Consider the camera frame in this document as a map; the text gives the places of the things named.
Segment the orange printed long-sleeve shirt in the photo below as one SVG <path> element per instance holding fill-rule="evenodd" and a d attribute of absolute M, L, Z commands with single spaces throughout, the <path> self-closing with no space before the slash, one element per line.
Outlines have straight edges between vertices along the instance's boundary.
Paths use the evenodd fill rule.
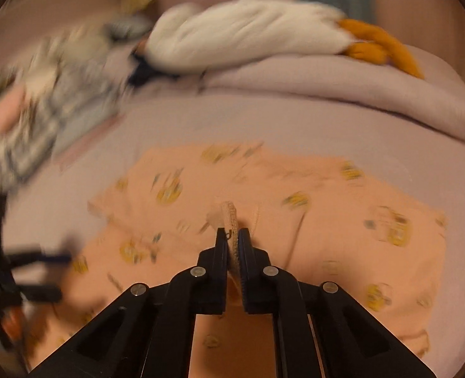
<path fill-rule="evenodd" d="M 36 366 L 133 283 L 194 265 L 216 231 L 246 228 L 273 265 L 339 284 L 417 356 L 440 285 L 446 219 L 354 163 L 276 154 L 259 143 L 151 148 L 88 203 L 106 219 L 32 328 Z"/>

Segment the patterned grey white garment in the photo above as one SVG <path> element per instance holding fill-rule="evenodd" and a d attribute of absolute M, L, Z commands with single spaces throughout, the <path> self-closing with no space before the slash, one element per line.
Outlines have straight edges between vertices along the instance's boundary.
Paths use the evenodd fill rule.
<path fill-rule="evenodd" d="M 86 103 L 115 90 L 119 105 L 132 47 L 152 27 L 141 14 L 82 24 L 0 66 L 0 193 L 22 186 L 51 158 L 57 134 Z"/>

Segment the grey folded garment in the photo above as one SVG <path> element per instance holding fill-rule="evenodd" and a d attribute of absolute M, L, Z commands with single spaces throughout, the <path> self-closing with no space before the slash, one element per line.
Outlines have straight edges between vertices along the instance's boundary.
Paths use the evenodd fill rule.
<path fill-rule="evenodd" d="M 118 94 L 115 90 L 92 99 L 74 113 L 59 131 L 51 158 L 57 159 L 86 135 L 115 122 L 118 114 Z"/>

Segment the dark navy garment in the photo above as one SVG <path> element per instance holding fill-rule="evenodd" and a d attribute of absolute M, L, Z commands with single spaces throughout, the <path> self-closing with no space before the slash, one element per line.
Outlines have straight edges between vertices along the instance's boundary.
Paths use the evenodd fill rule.
<path fill-rule="evenodd" d="M 139 88 L 157 78 L 171 78 L 172 80 L 180 78 L 177 74 L 163 72 L 154 68 L 142 55 L 137 54 L 135 51 L 130 54 L 130 58 L 134 60 L 136 66 L 127 78 L 127 84 L 133 88 Z"/>

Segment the lilac rolled duvet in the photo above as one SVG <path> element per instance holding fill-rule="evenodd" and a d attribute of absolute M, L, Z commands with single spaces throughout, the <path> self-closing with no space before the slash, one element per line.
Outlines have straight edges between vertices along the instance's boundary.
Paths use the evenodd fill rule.
<path fill-rule="evenodd" d="M 278 55 L 176 80 L 159 77 L 126 87 L 124 101 L 190 96 L 200 90 L 266 92 L 350 102 L 397 113 L 465 142 L 465 83 L 444 60 L 410 49 L 425 77 L 342 55 Z"/>

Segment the white plush goose toy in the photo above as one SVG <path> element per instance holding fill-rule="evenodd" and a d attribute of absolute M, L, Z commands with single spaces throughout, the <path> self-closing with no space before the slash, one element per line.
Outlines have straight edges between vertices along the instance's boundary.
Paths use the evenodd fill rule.
<path fill-rule="evenodd" d="M 423 72 L 407 47 L 379 26 L 324 3 L 231 0 L 166 10 L 139 49 L 166 73 L 200 73 L 275 55 L 346 55 L 390 65 L 415 78 Z"/>

